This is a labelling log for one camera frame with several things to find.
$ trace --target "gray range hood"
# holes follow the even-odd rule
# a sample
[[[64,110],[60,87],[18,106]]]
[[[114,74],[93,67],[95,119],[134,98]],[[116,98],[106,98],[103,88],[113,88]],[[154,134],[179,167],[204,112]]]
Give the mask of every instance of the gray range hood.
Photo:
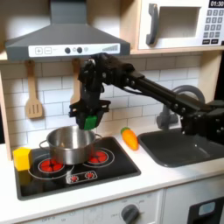
[[[9,60],[129,55],[130,43],[87,24],[87,0],[51,0],[51,24],[6,42]]]

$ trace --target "pot handle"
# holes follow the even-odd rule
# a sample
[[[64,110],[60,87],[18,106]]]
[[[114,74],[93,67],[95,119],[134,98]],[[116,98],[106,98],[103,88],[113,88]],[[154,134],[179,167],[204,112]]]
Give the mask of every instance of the pot handle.
[[[94,143],[96,144],[96,143],[98,143],[99,141],[101,141],[102,140],[102,136],[101,135],[99,135],[99,134],[95,134],[97,137],[99,137],[99,138],[96,138],[95,140],[94,140]]]
[[[45,141],[43,141],[43,142],[41,142],[38,146],[39,146],[39,148],[41,149],[41,150],[46,150],[46,148],[44,148],[44,147],[42,147],[41,146],[41,144],[43,144],[43,143],[45,143],[46,142],[46,140]]]

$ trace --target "sink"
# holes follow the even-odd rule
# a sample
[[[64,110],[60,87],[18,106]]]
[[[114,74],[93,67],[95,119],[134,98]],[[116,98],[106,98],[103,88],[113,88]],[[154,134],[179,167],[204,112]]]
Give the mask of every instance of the sink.
[[[224,146],[200,136],[184,136],[180,129],[145,133],[138,141],[158,164],[166,167],[224,158]]]

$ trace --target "stove top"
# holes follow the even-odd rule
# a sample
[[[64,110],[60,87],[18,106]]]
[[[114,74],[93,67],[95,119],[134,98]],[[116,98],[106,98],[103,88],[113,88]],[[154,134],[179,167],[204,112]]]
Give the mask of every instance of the stove top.
[[[141,173],[113,137],[98,142],[94,156],[84,164],[59,164],[51,158],[49,150],[32,150],[31,157],[30,170],[15,169],[20,200],[131,178]]]

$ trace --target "orange carrot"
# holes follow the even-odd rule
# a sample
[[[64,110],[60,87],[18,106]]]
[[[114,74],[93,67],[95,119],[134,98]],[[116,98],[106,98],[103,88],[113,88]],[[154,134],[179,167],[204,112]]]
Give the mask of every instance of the orange carrot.
[[[138,150],[138,141],[136,134],[130,128],[122,129],[122,140],[133,150]]]

